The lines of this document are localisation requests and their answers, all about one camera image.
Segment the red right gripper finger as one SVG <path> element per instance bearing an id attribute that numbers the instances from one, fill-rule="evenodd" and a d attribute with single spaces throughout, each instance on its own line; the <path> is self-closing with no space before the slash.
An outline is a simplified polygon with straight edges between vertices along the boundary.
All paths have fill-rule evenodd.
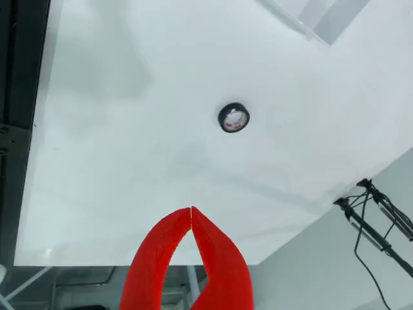
<path id="1" fill-rule="evenodd" d="M 192 309 L 253 309 L 250 273 L 233 241 L 196 207 L 192 232 L 208 277 Z"/>

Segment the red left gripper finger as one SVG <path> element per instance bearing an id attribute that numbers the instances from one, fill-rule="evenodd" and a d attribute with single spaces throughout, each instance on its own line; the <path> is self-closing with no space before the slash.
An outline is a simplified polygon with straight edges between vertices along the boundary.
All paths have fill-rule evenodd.
<path id="1" fill-rule="evenodd" d="M 178 209 L 153 226 L 134 256 L 126 276 L 120 309 L 160 309 L 172 256 L 191 229 L 191 209 Z"/>

